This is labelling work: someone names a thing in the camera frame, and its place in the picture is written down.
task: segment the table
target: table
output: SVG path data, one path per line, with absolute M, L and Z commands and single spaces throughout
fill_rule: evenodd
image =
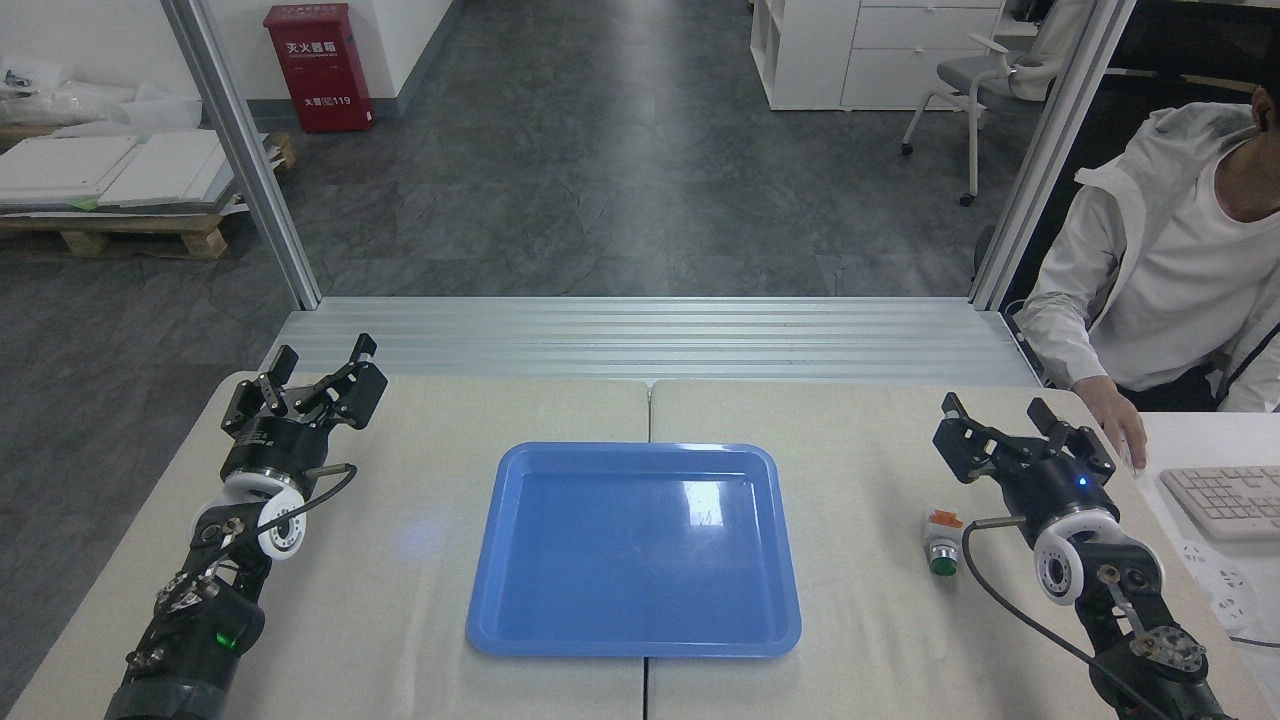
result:
M 214 393 L 10 720 L 102 716 L 155 591 L 182 566 L 192 515 L 218 493 L 230 448 L 218 424 L 248 377 Z M 641 382 L 392 377 L 366 429 L 330 434 L 329 461 L 360 474 L 308 512 L 298 553 L 273 568 L 266 629 L 223 716 L 639 720 L 641 660 L 492 657 L 465 625 L 502 454 L 648 436 Z
M 10 719 L 97 717 L 150 597 L 184 556 L 191 514 L 216 492 L 229 447 L 219 387 Z M 961 486 L 933 450 L 946 388 L 824 383 L 392 377 L 370 427 L 338 428 L 329 459 L 360 475 L 308 520 L 262 594 L 266 632 L 244 656 L 225 717 L 1112 717 L 1085 667 L 1023 628 L 966 573 L 927 571 L 928 505 L 1004 514 L 993 482 Z M 1042 395 L 965 388 L 973 416 L 1033 432 Z M 516 659 L 465 639 L 494 470 L 525 441 L 751 442 L 777 460 L 804 633 L 774 660 Z M 1108 486 L 1130 534 L 1172 550 L 1132 477 Z M 1083 644 L 1074 614 L 1037 588 L 1015 530 L 975 538 L 1007 596 Z M 1194 582 L 1166 562 L 1166 600 L 1210 648 L 1213 689 L 1242 717 L 1266 702 Z
M 1275 641 L 1280 638 L 1280 547 L 1262 542 L 1207 541 L 1160 482 L 1166 468 L 1212 468 L 1231 465 L 1280 465 L 1280 415 L 1271 413 L 1144 413 L 1149 436 L 1147 469 L 1138 475 L 1138 487 L 1152 514 L 1171 538 L 1212 547 L 1234 561 L 1253 583 L 1258 596 L 1256 623 L 1235 633 L 1242 637 Z M 1253 670 L 1280 717 L 1280 651 L 1239 646 L 1245 664 Z
M 653 441 L 750 442 L 778 465 L 804 632 L 769 661 L 652 660 L 649 717 L 668 720 L 1115 717 L 1087 667 L 1025 628 L 964 570 L 925 568 L 920 521 L 933 503 L 964 520 L 1005 515 L 995 482 L 956 482 L 932 437 L 947 388 L 669 380 L 653 388 Z M 963 388 L 969 414 L 1034 434 L 1036 395 L 1073 424 L 1092 421 L 1071 393 Z M 1132 475 L 1107 486 L 1125 530 L 1161 557 L 1172 547 Z M 1070 609 L 1039 591 L 1014 529 L 975 536 L 979 566 L 1006 597 L 1078 646 Z M 1194 580 L 1166 560 L 1165 600 L 1208 647 L 1211 684 L 1229 712 L 1266 717 L 1266 702 Z

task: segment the blue tray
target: blue tray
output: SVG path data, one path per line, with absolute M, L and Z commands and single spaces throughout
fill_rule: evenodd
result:
M 467 637 L 494 655 L 786 653 L 800 603 L 773 459 L 750 445 L 511 448 Z

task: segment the office chair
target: office chair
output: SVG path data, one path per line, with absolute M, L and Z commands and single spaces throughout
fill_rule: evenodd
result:
M 992 53 L 938 64 L 938 77 L 950 87 L 931 90 L 920 100 L 902 136 L 902 155 L 910 155 L 911 133 L 934 97 L 969 113 L 969 192 L 960 196 L 968 208 L 978 197 L 978 127 L 986 110 L 1036 114 L 1044 108 L 1050 86 L 1075 49 L 1093 0 L 1057 0 L 1025 54 L 1010 53 L 993 40 L 969 33 Z

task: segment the wooden pallet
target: wooden pallet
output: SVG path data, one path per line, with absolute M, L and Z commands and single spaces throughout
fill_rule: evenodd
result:
M 137 218 L 0 218 L 0 231 L 56 232 L 67 241 L 73 258 L 187 258 L 216 260 L 227 250 L 218 225 L 221 215 L 147 215 Z M 143 241 L 138 234 L 177 234 L 186 252 L 174 242 Z

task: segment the white keyboard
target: white keyboard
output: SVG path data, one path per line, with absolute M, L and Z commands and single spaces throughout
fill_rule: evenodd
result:
M 1178 468 L 1160 479 L 1206 537 L 1280 541 L 1280 466 Z

